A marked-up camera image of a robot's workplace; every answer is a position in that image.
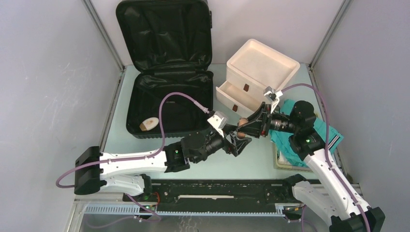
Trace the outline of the white drawer unit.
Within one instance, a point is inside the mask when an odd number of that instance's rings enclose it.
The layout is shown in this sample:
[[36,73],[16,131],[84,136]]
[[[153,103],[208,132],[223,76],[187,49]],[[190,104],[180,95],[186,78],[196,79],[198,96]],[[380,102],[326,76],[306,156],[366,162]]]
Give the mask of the white drawer unit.
[[242,117],[267,101],[267,87],[281,91],[300,69],[299,62],[255,39],[246,41],[226,65],[226,80],[216,87],[216,98]]

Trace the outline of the light teal bottom garment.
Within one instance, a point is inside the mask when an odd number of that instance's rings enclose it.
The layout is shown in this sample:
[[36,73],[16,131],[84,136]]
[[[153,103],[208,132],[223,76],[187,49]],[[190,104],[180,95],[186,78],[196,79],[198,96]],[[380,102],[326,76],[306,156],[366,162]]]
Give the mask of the light teal bottom garment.
[[270,130],[271,141],[277,145],[289,145],[299,157],[289,162],[293,165],[305,166],[304,159],[313,155],[314,151],[326,148],[333,155],[344,136],[335,128],[317,118],[314,107],[307,101],[287,99],[280,109],[280,113],[290,117],[295,125],[294,133]]

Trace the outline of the black ribbed hard-shell suitcase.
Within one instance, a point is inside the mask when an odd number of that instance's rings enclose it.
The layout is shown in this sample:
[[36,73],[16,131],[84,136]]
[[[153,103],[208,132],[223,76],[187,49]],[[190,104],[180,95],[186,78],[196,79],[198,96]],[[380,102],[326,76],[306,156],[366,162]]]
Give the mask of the black ribbed hard-shell suitcase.
[[126,118],[138,139],[159,138],[159,127],[141,131],[140,123],[162,118],[166,137],[183,137],[209,128],[194,105],[213,108],[212,17],[205,0],[124,0],[116,17],[136,77]]

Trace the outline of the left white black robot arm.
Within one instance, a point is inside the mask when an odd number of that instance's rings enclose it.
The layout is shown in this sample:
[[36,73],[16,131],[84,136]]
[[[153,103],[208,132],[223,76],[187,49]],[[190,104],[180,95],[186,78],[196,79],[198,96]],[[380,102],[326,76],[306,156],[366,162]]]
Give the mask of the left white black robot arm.
[[207,135],[190,133],[158,154],[154,151],[111,154],[91,146],[75,162],[74,193],[122,192],[148,201],[153,188],[147,173],[181,172],[219,150],[236,157],[251,141],[249,137],[238,138],[233,131],[219,134],[212,129]]

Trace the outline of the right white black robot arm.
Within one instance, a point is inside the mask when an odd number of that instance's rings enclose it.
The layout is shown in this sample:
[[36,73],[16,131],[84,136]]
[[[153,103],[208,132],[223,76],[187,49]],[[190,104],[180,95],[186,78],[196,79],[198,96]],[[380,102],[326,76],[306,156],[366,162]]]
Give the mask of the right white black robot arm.
[[327,192],[320,192],[297,174],[287,178],[281,189],[287,202],[298,200],[316,213],[331,232],[379,232],[385,214],[379,207],[371,207],[349,183],[335,164],[325,142],[313,128],[316,115],[307,101],[294,104],[290,115],[273,112],[263,102],[248,118],[240,119],[237,131],[242,136],[266,136],[271,130],[290,133],[291,149],[313,171]]

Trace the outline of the pale yellow perforated basket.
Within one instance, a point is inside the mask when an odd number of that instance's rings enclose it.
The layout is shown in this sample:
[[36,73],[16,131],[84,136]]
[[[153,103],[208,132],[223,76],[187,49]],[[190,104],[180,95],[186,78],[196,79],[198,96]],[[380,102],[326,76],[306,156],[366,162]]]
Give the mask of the pale yellow perforated basket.
[[288,157],[293,160],[293,158],[299,158],[290,148],[289,145],[277,145],[273,143],[273,151],[274,151],[274,168],[281,169],[281,170],[290,170],[290,171],[298,171],[298,172],[306,172],[306,173],[313,173],[313,171],[305,166],[298,166],[293,165],[293,163],[289,162]]

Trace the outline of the white bottle orange logo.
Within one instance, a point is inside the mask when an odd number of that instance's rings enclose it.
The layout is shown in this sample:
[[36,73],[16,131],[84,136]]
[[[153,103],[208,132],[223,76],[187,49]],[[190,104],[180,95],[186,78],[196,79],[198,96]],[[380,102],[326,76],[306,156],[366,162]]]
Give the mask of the white bottle orange logo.
[[150,117],[150,118],[143,120],[140,123],[139,128],[141,131],[151,131],[154,128],[156,128],[158,125],[159,125],[159,118]]

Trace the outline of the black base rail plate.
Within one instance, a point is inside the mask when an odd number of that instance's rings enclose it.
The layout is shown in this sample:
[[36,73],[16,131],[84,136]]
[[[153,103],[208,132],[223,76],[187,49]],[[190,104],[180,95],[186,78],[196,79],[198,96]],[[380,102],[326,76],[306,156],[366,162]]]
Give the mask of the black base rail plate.
[[153,203],[157,213],[280,214],[279,206],[299,207],[290,182],[273,180],[152,180],[148,193],[135,196]]

